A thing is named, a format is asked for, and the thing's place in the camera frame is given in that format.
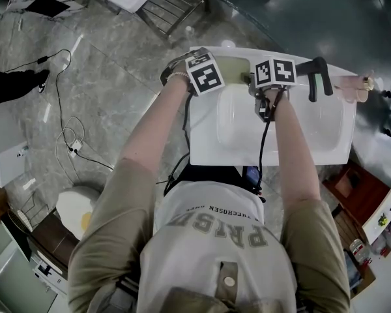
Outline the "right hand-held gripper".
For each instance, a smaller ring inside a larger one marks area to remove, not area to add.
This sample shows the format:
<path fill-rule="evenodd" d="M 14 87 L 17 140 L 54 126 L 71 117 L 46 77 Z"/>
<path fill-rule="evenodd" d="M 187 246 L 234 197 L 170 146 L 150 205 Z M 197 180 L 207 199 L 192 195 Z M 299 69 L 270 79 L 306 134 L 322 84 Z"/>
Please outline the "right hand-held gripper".
<path fill-rule="evenodd" d="M 297 84 L 295 62 L 290 59 L 266 58 L 256 63 L 253 73 L 243 72 L 241 80 L 246 85 L 253 84 L 253 97 L 255 99 L 255 113 L 264 122 L 273 120 L 271 105 L 265 96 L 269 89 L 286 90 Z"/>

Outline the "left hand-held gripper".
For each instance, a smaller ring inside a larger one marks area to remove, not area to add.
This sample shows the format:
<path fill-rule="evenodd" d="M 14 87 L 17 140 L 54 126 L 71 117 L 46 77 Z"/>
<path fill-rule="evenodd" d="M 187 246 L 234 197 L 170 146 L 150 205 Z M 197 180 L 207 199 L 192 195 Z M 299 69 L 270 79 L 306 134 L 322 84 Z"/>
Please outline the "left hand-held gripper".
<path fill-rule="evenodd" d="M 160 75 L 163 86 L 174 76 L 183 76 L 188 92 L 201 96 L 224 87 L 224 79 L 213 54 L 206 48 L 199 48 L 173 59 Z"/>

